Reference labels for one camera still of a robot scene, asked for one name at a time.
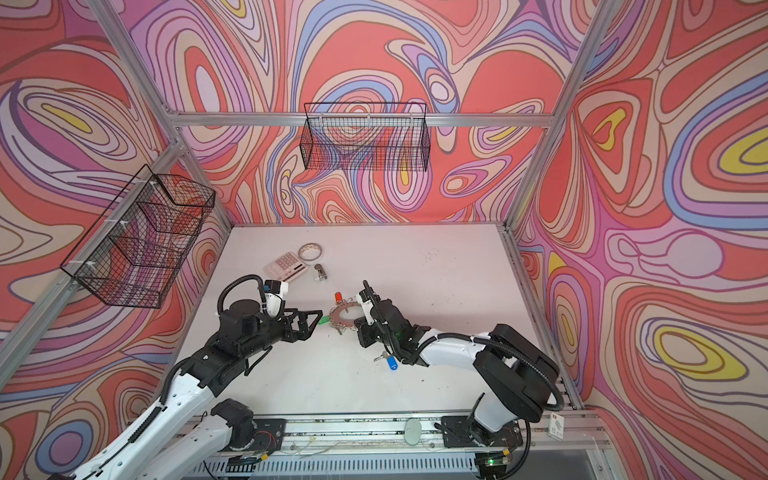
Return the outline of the metal disc key ring holder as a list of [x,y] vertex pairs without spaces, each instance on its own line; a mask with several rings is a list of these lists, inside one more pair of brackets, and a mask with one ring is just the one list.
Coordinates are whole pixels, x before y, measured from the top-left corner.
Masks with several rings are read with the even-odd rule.
[[355,321],[363,316],[364,313],[359,303],[344,301],[330,311],[329,323],[339,335],[342,335],[347,331],[356,332]]

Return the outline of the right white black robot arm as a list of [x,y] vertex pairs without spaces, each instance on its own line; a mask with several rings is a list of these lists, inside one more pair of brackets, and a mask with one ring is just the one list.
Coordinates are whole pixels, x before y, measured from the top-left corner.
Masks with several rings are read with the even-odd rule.
[[471,413],[457,419],[457,427],[450,420],[440,424],[448,438],[490,446],[508,424],[537,423],[544,412],[564,409],[556,386],[558,365],[511,326],[498,324],[489,332],[468,335],[413,324],[368,282],[356,300],[363,316],[354,324],[363,348],[380,343],[401,365],[472,370],[484,381],[489,391],[479,394]]

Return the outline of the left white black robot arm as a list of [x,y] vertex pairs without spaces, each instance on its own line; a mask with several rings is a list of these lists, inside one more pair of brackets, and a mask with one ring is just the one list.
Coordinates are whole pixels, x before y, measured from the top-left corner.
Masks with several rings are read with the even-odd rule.
[[289,286],[248,274],[219,294],[218,330],[167,374],[158,398],[73,479],[182,479],[212,455],[250,447],[257,435],[252,410],[220,396],[251,374],[280,342],[308,340],[320,310],[289,308]]

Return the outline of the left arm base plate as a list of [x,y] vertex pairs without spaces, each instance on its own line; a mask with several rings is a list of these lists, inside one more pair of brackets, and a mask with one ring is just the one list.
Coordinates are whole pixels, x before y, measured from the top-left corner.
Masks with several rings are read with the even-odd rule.
[[253,426],[241,433],[237,427],[230,443],[218,450],[218,453],[246,452],[274,453],[282,449],[287,420],[284,418],[256,418]]

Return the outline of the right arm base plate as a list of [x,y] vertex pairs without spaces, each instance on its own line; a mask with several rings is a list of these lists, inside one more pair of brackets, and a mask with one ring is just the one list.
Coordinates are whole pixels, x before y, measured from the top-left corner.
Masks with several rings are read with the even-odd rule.
[[510,422],[491,432],[468,416],[443,416],[434,424],[446,448],[496,448],[515,450],[524,445],[520,427]]

